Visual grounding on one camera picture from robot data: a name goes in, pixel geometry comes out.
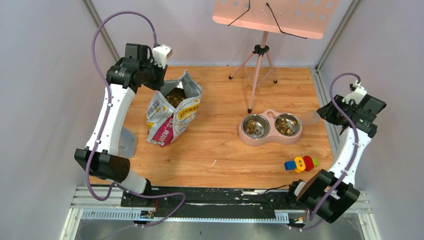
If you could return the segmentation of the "pet food bag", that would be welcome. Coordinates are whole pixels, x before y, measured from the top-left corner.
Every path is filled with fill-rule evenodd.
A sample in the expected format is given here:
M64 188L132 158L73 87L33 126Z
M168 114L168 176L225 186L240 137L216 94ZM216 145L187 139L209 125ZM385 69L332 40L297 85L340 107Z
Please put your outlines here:
M147 107L147 141L161 147L174 142L195 118L202 93L187 70L177 79L166 80Z

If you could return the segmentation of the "clear plastic scoop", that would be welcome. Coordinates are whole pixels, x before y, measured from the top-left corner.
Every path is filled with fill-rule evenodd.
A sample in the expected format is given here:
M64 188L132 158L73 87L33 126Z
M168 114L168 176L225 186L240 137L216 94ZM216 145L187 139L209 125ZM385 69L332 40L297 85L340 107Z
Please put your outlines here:
M299 117L299 120L302 125L315 125L320 122L321 117L315 110L310 110L310 111L304 112Z

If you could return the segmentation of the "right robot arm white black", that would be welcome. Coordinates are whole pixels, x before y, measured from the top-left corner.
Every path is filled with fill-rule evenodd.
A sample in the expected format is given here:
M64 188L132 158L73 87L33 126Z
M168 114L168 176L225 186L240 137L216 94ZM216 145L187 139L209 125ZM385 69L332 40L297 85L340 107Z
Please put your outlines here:
M340 145L329 170L321 169L309 181L299 179L290 184L285 195L290 208L305 207L331 224L358 200L357 167L377 133L378 127L373 122L386 106L384 101L369 94L359 101L344 101L336 95L316 111L328 123L342 127Z

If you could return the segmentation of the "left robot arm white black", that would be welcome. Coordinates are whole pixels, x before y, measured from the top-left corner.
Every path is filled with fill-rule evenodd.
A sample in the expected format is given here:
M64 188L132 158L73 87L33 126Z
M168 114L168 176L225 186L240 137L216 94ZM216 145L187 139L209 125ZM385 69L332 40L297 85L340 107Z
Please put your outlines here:
M159 90L164 84L167 61L173 50L165 44L128 43L125 55L106 73L105 96L96 126L85 148L77 148L74 159L89 177L107 180L134 194L140 206L153 201L150 181L131 170L135 136L123 127L138 88Z

